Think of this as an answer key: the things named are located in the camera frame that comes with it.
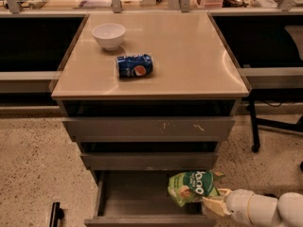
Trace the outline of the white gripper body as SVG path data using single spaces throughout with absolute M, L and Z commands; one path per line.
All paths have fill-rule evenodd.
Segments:
M 226 197 L 226 207 L 231 218 L 239 224 L 251 226 L 251 220 L 248 215 L 248 206 L 251 197 L 254 195 L 253 191 L 237 189 L 232 191 Z

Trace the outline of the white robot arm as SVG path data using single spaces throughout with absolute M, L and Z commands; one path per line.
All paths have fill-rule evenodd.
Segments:
M 203 197 L 203 204 L 220 217 L 231 217 L 246 227 L 303 227 L 302 194 L 287 192 L 274 198 L 245 189 L 219 192 Z

